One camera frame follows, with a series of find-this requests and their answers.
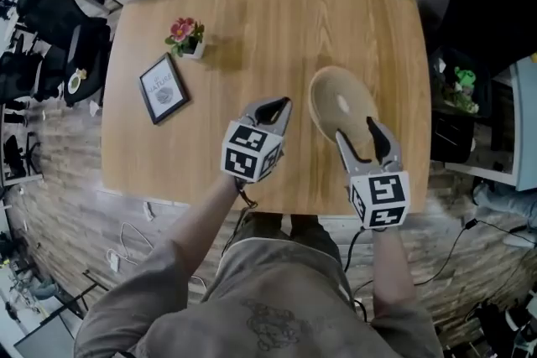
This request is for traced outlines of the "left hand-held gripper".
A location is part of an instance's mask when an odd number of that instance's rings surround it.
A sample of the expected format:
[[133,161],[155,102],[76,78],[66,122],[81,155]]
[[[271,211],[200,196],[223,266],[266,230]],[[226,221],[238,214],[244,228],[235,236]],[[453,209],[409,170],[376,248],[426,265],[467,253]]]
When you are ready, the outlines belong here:
[[287,96],[263,98],[243,110],[254,126],[231,121],[222,142],[221,171],[253,184],[268,176],[279,160],[284,146],[293,102]]

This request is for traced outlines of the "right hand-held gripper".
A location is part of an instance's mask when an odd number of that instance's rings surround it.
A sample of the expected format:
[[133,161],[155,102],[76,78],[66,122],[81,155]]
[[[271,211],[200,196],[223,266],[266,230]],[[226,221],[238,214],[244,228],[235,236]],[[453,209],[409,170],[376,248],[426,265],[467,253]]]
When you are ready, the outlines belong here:
[[401,226],[410,208],[409,173],[403,170],[398,140],[367,117],[378,164],[358,157],[347,135],[336,130],[336,145],[348,177],[349,201],[366,230]]

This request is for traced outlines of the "person's right forearm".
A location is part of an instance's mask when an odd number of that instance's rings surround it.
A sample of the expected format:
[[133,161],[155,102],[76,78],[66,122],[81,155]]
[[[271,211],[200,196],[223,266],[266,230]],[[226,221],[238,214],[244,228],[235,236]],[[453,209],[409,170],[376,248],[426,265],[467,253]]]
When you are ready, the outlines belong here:
[[414,301],[416,291],[399,230],[373,230],[373,311],[384,316],[395,305]]

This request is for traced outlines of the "person's left forearm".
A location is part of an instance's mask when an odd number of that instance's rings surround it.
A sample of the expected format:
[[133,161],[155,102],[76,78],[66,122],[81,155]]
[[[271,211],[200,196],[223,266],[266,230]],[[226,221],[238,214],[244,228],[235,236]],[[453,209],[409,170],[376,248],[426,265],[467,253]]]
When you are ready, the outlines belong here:
[[235,179],[220,174],[202,199],[167,230],[166,238],[179,251],[188,279],[204,261],[237,197]]

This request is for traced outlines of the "wooden table with white legs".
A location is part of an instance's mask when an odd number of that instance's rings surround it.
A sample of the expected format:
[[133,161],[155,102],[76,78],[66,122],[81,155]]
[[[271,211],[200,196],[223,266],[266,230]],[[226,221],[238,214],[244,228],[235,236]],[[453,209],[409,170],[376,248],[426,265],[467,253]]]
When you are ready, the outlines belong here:
[[[180,17],[206,28],[199,61],[178,58],[190,102],[153,124],[140,76],[167,50]],[[102,182],[127,195],[194,203],[219,174],[222,140],[244,107],[287,96],[293,111],[284,156],[248,196],[263,211],[348,215],[336,147],[310,119],[314,74],[353,72],[394,132],[411,179],[412,210],[425,208],[430,167],[430,84],[415,0],[138,0],[124,6],[113,40],[102,111]]]

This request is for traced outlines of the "person's dark trousers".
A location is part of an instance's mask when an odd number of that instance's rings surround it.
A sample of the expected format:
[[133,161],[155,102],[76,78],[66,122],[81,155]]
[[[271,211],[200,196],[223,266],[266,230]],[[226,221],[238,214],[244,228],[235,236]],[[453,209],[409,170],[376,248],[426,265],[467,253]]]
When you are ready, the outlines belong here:
[[281,230],[282,220],[282,214],[249,213],[242,220],[242,224],[238,227],[237,233],[230,244],[250,238],[292,241],[316,249],[319,252],[324,252],[341,264],[338,246],[320,224],[316,215],[291,215],[291,232],[289,234],[283,233]]

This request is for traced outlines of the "black framed picture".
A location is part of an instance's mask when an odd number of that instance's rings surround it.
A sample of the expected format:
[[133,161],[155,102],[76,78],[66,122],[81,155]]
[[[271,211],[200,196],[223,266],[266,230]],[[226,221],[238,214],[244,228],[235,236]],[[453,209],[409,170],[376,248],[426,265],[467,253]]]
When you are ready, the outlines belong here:
[[190,93],[169,53],[162,55],[138,78],[151,121],[158,125],[190,101]]

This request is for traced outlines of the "potted pink flower plant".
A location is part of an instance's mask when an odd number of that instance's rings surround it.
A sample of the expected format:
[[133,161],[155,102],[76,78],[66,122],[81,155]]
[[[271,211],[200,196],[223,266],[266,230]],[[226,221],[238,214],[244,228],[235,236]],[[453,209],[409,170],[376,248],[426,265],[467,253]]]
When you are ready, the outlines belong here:
[[205,25],[193,18],[177,18],[164,43],[172,55],[200,60],[205,51]]

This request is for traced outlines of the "green toy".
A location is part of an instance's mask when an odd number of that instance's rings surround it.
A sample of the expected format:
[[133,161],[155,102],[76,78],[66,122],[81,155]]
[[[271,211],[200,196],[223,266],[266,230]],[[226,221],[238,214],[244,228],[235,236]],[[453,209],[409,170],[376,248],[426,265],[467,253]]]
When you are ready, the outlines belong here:
[[474,72],[472,70],[464,70],[456,66],[454,68],[454,73],[456,76],[455,89],[457,91],[472,94],[477,80]]

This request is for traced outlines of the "light blue table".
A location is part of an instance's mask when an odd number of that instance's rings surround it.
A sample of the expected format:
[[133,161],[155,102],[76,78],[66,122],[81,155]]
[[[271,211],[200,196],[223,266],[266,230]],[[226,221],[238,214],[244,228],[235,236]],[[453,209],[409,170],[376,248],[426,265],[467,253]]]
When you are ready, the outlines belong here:
[[445,163],[445,168],[513,186],[537,188],[537,62],[524,58],[509,67],[514,99],[514,150],[503,166],[508,172],[478,166],[474,161]]

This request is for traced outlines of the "black office chair with toy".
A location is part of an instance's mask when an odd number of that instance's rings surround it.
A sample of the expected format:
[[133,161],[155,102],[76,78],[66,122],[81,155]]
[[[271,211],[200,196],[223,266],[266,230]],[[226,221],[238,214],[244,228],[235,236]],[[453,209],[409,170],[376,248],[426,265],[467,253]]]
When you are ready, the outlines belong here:
[[[450,0],[427,44],[432,99],[430,157],[464,163],[474,126],[493,114],[493,77],[534,52],[537,0]],[[454,68],[477,77],[472,94],[455,89]]]

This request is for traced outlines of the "person's grey-brown shirt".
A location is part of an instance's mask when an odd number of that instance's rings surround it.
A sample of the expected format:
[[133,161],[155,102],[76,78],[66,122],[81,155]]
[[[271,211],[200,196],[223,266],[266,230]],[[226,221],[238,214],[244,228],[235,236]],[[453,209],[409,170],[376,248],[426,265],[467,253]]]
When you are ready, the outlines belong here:
[[225,252],[214,283],[188,305],[188,277],[170,241],[89,311],[75,358],[443,358],[416,301],[371,322],[354,309],[341,265],[315,249],[249,238]]

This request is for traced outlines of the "black office chair with plate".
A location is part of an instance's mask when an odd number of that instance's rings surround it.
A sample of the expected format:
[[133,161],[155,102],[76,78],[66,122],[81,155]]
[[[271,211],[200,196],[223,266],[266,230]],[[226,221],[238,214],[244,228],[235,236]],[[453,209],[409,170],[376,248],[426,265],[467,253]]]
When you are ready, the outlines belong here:
[[[18,0],[16,11],[26,28],[50,46],[39,67],[37,92],[44,99],[57,96],[63,85],[68,107],[104,88],[112,48],[111,28],[105,18],[86,15],[76,0]],[[68,80],[86,70],[79,90],[70,95]]]

